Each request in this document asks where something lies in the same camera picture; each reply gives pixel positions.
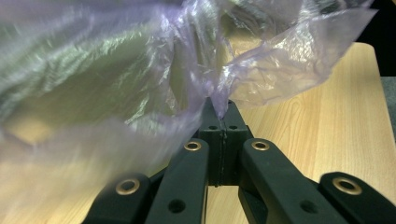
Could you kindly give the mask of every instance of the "clear plastic bag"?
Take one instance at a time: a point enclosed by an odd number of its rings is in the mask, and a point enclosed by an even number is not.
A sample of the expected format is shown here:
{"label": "clear plastic bag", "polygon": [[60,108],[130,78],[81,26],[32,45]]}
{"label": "clear plastic bag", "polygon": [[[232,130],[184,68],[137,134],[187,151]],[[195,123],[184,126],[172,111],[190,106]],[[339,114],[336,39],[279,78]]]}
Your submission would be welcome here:
{"label": "clear plastic bag", "polygon": [[317,86],[370,2],[0,0],[0,211],[152,175],[206,97],[221,118]]}

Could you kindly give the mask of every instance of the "light wood grain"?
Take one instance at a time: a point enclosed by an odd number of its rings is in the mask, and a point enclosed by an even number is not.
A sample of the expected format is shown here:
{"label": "light wood grain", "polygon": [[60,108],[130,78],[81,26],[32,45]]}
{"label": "light wood grain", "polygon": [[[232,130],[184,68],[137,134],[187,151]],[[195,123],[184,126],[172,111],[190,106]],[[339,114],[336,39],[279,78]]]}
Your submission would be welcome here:
{"label": "light wood grain", "polygon": [[[371,46],[354,44],[323,85],[241,113],[305,176],[349,173],[396,203],[396,148]],[[237,188],[210,188],[206,223],[248,223]]]}

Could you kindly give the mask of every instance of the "plastic wrap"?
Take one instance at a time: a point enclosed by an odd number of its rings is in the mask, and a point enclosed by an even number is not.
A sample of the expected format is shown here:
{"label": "plastic wrap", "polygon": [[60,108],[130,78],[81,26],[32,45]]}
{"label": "plastic wrap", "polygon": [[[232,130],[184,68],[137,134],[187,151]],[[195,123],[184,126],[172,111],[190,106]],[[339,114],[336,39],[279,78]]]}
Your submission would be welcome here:
{"label": "plastic wrap", "polygon": [[206,97],[221,118],[317,86],[370,2],[0,0],[1,213],[152,175]]}

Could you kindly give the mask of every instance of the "round hole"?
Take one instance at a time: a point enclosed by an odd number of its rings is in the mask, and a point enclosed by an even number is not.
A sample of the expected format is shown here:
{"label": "round hole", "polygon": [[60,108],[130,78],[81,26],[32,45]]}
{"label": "round hole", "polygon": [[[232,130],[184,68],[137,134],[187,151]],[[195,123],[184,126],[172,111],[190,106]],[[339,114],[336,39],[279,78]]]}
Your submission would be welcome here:
{"label": "round hole", "polygon": [[181,213],[186,209],[186,204],[179,199],[174,199],[168,204],[168,209],[171,213]]}
{"label": "round hole", "polygon": [[332,180],[332,184],[340,191],[350,195],[359,195],[362,193],[361,186],[354,181],[344,178],[336,177]]}
{"label": "round hole", "polygon": [[116,192],[119,195],[129,195],[135,193],[140,187],[140,182],[137,179],[126,179],[121,181],[116,186]]}
{"label": "round hole", "polygon": [[318,213],[318,208],[317,206],[309,201],[302,201],[300,203],[300,207],[306,212],[310,214],[317,214]]}
{"label": "round hole", "polygon": [[260,151],[264,151],[270,148],[270,146],[264,142],[253,142],[251,144],[251,146],[256,149],[256,150],[260,150]]}
{"label": "round hole", "polygon": [[201,148],[201,144],[199,142],[189,142],[186,145],[184,145],[184,148],[189,151],[196,151]]}

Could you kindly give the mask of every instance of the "black bracket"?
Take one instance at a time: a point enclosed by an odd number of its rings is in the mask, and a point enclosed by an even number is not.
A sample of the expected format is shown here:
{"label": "black bracket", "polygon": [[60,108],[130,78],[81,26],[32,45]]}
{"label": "black bracket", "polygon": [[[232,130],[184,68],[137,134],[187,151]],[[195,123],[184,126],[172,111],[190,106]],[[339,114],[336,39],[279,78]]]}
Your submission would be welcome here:
{"label": "black bracket", "polygon": [[167,168],[109,183],[83,223],[204,223],[209,185],[239,186],[249,223],[396,223],[395,206],[354,176],[305,178],[275,144],[253,138],[231,101],[224,119],[207,101],[202,126]]}

